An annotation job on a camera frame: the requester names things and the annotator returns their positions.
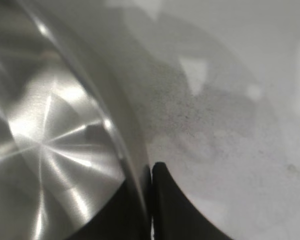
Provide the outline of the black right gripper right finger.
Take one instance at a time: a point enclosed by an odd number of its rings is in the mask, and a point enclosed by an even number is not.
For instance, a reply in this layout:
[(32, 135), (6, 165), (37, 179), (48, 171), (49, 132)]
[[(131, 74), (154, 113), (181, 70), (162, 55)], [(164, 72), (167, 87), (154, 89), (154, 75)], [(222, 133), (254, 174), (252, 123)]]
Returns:
[(156, 240), (229, 240), (188, 200), (167, 165), (152, 168), (153, 228)]

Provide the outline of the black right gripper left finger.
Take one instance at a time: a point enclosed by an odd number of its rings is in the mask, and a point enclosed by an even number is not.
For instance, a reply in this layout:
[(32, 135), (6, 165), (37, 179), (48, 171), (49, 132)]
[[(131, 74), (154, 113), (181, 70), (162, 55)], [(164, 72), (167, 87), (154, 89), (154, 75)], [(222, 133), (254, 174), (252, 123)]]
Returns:
[(106, 205), (69, 240), (149, 240), (150, 227), (124, 181)]

